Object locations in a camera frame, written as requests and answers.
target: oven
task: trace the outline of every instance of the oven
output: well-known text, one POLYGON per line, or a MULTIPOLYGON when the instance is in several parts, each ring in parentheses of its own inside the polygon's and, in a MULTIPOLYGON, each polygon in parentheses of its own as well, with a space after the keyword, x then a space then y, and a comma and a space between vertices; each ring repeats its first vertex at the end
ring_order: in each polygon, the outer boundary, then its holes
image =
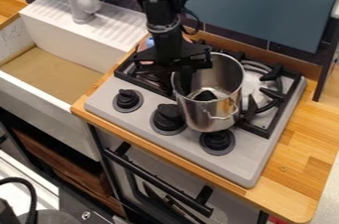
POLYGON ((206 181, 90 126, 120 200, 153 223, 256 223, 255 209, 206 181))

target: stainless steel pot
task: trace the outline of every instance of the stainless steel pot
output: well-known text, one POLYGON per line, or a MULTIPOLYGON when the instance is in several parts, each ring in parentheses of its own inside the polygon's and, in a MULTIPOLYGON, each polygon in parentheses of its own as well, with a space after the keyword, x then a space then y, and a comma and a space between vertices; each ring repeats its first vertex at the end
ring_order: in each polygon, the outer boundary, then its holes
POLYGON ((191 89, 184 94, 180 73, 174 72, 171 84, 186 124, 200 132, 222 131, 233 126, 240 116, 244 68, 231 56, 211 53, 213 67, 193 74, 191 89))

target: butcher block counter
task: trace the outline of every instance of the butcher block counter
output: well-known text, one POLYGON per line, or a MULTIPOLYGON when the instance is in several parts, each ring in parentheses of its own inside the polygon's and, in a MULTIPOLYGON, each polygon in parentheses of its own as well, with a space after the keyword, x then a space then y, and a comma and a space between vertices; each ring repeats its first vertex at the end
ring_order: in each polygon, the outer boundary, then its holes
POLYGON ((132 52, 104 74, 72 105, 72 113, 170 164, 205 179, 210 184, 239 196, 254 207, 291 223, 308 223, 316 211, 339 150, 339 110, 313 102, 311 99, 321 68, 203 32, 194 38, 204 39, 207 44, 222 49, 227 48, 233 52, 242 51, 248 56, 266 62, 281 62, 307 77, 308 84, 297 108, 254 188, 245 189, 149 142, 148 139, 141 138, 84 110, 86 99, 132 52))

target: gray stovetop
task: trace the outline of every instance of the gray stovetop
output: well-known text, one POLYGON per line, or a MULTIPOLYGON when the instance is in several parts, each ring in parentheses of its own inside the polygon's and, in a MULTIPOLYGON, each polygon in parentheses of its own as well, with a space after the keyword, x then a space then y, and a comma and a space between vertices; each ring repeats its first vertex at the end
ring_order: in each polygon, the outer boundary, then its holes
MULTIPOLYGON (((282 79, 284 92, 290 87, 289 78, 282 79)), ((207 168, 227 179, 244 187, 253 187, 269 156, 271 155, 283 128, 288 121, 300 95, 306 85, 306 80, 301 79, 295 93, 289 100, 282 117, 269 139, 256 136, 239 128, 232 128, 236 138, 234 150, 225 156, 211 156, 202 150, 199 144, 200 133, 186 129, 175 136, 163 136, 156 133, 151 125, 150 118, 159 104, 170 104, 174 101, 155 94, 149 90, 111 76, 85 103, 85 109, 99 117, 106 119, 126 130, 133 132, 171 152, 174 152, 193 163, 207 168), (144 104, 133 113, 119 113, 113 108, 112 101, 119 89, 135 89, 144 96, 144 104)), ((277 110, 272 110, 267 117, 272 117, 277 110)), ((259 116, 256 123, 265 121, 267 117, 259 116)))

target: pot rim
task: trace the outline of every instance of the pot rim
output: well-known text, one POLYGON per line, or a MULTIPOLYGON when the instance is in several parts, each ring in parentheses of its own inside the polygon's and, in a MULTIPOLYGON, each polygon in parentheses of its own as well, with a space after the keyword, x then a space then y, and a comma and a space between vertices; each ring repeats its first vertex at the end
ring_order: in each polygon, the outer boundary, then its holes
POLYGON ((241 68, 242 70, 242 73, 243 73, 243 78, 241 80, 241 83, 239 84, 238 88, 236 90, 234 90, 231 94, 229 94, 227 97, 224 97, 224 98, 219 98, 219 99, 216 99, 216 100, 210 100, 210 101, 198 101, 198 100, 194 100, 194 99, 190 99, 190 98, 187 98, 186 96, 183 96, 181 95, 180 93, 178 93, 175 88, 174 88, 174 75, 177 73, 177 71, 173 72, 170 76, 170 83, 171 83, 171 87, 173 88, 173 92, 175 94, 175 97, 178 97, 180 96, 181 98, 185 99, 185 100, 188 100, 188 101, 191 101, 191 102, 195 102, 195 103, 206 103, 206 104, 209 104, 209 103, 216 103, 216 102, 219 102, 219 101, 223 101, 223 100, 226 100, 226 99, 229 99, 230 96, 235 93, 235 92, 238 92, 242 87, 243 87, 243 84, 244 84, 244 79, 245 79, 245 69, 243 67, 243 65, 238 62, 235 58, 233 58, 232 56, 229 56, 229 55, 226 55, 226 54, 222 54, 222 53, 210 53, 211 55, 218 55, 218 56, 226 56, 230 59, 232 59, 233 61, 235 61, 236 63, 238 63, 239 67, 241 68))

